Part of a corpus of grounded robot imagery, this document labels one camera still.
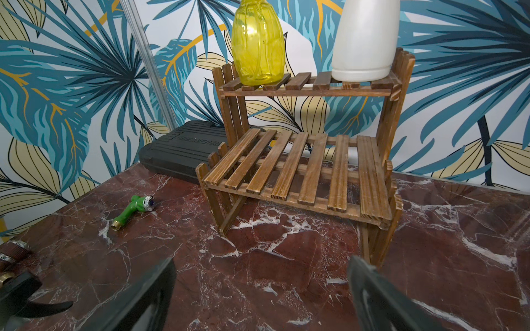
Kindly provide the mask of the yellow spray bottle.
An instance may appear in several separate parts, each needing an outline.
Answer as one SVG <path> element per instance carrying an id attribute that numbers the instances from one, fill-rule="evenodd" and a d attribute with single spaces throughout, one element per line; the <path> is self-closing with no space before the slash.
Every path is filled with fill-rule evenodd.
<path id="1" fill-rule="evenodd" d="M 242 1 L 232 29 L 233 62 L 245 86 L 263 86 L 284 77 L 284 33 L 267 1 Z"/>

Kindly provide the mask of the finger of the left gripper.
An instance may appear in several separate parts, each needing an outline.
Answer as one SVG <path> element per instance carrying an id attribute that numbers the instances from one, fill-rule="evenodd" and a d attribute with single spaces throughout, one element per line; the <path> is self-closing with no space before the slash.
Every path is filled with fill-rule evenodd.
<path id="1" fill-rule="evenodd" d="M 60 303 L 37 303 L 30 297 L 40 289 L 41 281 L 28 271 L 15 276 L 1 276 L 1 330 L 16 330 L 29 319 L 38 319 L 65 312 L 73 306 L 72 301 Z"/>

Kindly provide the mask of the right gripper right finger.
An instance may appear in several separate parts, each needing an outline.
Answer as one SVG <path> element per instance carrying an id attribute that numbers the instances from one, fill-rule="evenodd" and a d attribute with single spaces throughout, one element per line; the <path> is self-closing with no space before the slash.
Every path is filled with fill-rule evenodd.
<path id="1" fill-rule="evenodd" d="M 350 258 L 347 278 L 362 330 L 444 330 L 364 259 Z"/>

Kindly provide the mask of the wooden two-tier shelf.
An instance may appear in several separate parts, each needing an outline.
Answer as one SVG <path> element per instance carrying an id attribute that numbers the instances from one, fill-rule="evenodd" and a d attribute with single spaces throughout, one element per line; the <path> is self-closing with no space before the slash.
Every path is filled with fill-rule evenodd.
<path id="1" fill-rule="evenodd" d="M 226 142 L 196 168 L 219 234 L 226 234 L 247 199 L 270 201 L 356 221 L 362 256 L 381 266 L 403 200 L 390 159 L 415 56 L 398 48 L 390 73 L 365 83 L 338 81 L 329 72 L 286 74 L 277 83 L 246 86 L 234 66 L 213 69 Z M 278 132 L 248 123 L 251 97 L 382 97 L 373 137 Z"/>

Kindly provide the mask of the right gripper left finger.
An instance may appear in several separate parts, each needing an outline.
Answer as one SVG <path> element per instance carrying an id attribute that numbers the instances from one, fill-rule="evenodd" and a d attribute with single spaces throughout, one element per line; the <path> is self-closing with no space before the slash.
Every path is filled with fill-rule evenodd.
<path id="1" fill-rule="evenodd" d="M 162 260 L 141 279 L 99 308 L 82 330 L 163 330 L 176 281 L 171 258 Z"/>

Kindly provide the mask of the white pink spray bottle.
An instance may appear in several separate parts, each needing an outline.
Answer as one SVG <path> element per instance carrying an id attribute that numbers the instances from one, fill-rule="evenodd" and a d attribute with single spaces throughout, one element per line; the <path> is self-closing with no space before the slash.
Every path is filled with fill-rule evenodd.
<path id="1" fill-rule="evenodd" d="M 332 77 L 367 82 L 388 76 L 399 25 L 399 0 L 347 0 L 335 36 Z"/>

